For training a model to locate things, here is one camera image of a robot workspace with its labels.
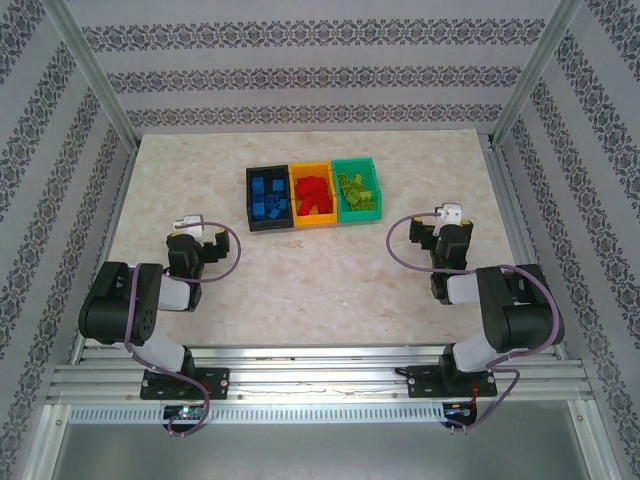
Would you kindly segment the black plastic bin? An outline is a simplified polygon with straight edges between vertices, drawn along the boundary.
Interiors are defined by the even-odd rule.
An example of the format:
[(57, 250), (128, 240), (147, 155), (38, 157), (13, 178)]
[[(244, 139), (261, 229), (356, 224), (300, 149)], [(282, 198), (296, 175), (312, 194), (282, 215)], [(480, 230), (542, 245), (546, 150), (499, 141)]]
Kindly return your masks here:
[[(265, 192), (263, 195), (252, 195), (251, 180), (254, 176), (264, 177)], [(285, 190), (283, 192), (274, 192), (272, 189), (272, 182), (274, 179), (283, 179), (285, 184)], [(262, 201), (265, 204), (267, 195), (277, 195), (280, 199), (289, 200), (289, 209), (280, 210), (279, 204), (277, 208), (281, 211), (281, 215), (278, 219), (272, 220), (269, 217), (269, 213), (273, 209), (266, 209), (266, 217), (264, 220), (255, 221), (252, 216), (252, 203)], [(289, 168), (287, 165), (275, 165), (275, 166), (263, 166), (252, 167), (246, 169), (246, 213), (249, 230), (251, 232), (276, 230), (276, 229), (288, 229), (293, 227), (293, 212), (291, 206), (291, 188), (289, 181)]]

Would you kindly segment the aluminium rail beam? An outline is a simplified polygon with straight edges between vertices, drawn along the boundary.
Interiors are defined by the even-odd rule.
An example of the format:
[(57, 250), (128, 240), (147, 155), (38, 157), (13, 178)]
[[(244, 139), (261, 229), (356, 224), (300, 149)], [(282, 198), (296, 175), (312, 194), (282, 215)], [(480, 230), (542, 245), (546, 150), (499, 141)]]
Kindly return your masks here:
[[(230, 371), (231, 403), (390, 403), (405, 401), (398, 367), (433, 365), (441, 345), (342, 347), (195, 347), (198, 365)], [(580, 360), (557, 348), (515, 359), (521, 377), (512, 401), (591, 400), (591, 382)], [(143, 368), (116, 347), (89, 341), (79, 359), (55, 368), (49, 404), (133, 404), (139, 400)]]

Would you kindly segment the green plastic bin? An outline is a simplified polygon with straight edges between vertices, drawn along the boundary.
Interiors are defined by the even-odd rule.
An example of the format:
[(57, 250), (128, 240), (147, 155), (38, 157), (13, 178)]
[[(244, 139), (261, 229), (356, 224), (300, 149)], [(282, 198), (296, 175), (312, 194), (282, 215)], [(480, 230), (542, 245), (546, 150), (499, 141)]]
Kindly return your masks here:
[[(356, 159), (339, 159), (331, 161), (331, 168), (333, 173), (333, 179), (336, 187), (336, 200), (338, 210), (338, 220), (341, 223), (362, 223), (380, 220), (382, 217), (382, 203), (383, 196), (378, 181), (376, 167), (371, 158), (356, 158)], [(345, 173), (348, 175), (349, 184), (351, 185), (351, 179), (355, 174), (361, 174), (363, 177), (362, 186), (352, 186), (358, 190), (358, 193), (353, 193), (349, 196), (359, 196), (359, 192), (363, 190), (369, 190), (373, 194), (371, 201), (375, 203), (374, 210), (352, 211), (346, 202), (346, 198), (341, 193), (341, 186), (339, 185), (338, 175)]]

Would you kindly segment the grey metal panel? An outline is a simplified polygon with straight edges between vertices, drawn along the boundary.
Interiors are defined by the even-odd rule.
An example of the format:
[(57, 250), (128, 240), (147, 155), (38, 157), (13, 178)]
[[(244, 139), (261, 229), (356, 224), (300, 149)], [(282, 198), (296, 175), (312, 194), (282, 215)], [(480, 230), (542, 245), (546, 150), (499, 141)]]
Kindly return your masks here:
[(433, 424), (73, 425), (53, 480), (588, 480), (574, 440), (529, 429), (451, 435)]

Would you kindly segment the yellow plastic bin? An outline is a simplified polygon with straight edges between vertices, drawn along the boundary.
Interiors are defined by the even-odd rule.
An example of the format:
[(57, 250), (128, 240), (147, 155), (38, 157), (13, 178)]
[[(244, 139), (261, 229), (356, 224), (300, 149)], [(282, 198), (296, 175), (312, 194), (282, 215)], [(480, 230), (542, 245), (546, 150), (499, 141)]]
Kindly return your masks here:
[[(304, 198), (296, 196), (294, 186), (296, 180), (301, 177), (323, 177), (331, 183), (333, 187), (333, 212), (331, 214), (321, 215), (317, 212), (314, 205), (311, 213), (307, 216), (299, 216), (298, 208)], [(322, 225), (335, 224), (338, 220), (336, 190), (334, 186), (333, 173), (329, 162), (316, 163), (296, 163), (289, 166), (289, 180), (291, 186), (291, 206), (293, 212), (293, 220), (295, 227), (318, 227)]]

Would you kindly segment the aluminium frame post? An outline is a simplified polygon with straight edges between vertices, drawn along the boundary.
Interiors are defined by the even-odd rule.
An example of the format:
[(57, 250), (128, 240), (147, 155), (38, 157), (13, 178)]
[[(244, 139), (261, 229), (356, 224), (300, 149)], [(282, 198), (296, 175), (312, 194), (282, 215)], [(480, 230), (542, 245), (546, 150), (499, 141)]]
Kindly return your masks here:
[(40, 0), (129, 152), (141, 139), (66, 0)]
[(541, 34), (539, 42), (516, 82), (494, 130), (489, 135), (490, 145), (493, 150), (497, 150), (505, 141), (582, 3), (583, 0), (559, 0), (554, 13)]

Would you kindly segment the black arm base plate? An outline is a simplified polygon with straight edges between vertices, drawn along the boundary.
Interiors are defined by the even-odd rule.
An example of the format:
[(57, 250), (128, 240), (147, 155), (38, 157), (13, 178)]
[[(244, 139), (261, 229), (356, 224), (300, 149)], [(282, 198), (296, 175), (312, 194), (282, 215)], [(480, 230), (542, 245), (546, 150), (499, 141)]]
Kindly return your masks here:
[[(201, 384), (211, 400), (225, 400), (230, 371), (226, 368), (197, 367), (195, 382)], [(140, 388), (142, 400), (203, 401), (203, 392), (190, 382), (145, 370)]]
[(406, 368), (410, 398), (493, 398), (498, 394), (494, 376), (487, 372), (446, 373), (435, 365)]

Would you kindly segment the aluminium table side rail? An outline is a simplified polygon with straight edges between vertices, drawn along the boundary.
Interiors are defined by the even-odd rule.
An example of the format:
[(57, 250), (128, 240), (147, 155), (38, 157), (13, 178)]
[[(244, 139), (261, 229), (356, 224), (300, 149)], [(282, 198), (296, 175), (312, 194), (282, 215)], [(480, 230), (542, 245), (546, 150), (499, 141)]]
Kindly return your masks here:
[(534, 245), (501, 152), (491, 144), (489, 135), (478, 135), (481, 150), (501, 214), (508, 243), (517, 264), (537, 263)]
[[(121, 172), (116, 196), (109, 212), (107, 228), (102, 238), (101, 248), (90, 277), (88, 289), (91, 289), (101, 265), (109, 258), (139, 150), (140, 148), (137, 148), (130, 154)], [(79, 329), (76, 329), (71, 349), (69, 350), (69, 365), (77, 365), (79, 363), (83, 355), (84, 343), (84, 337), (80, 334)]]

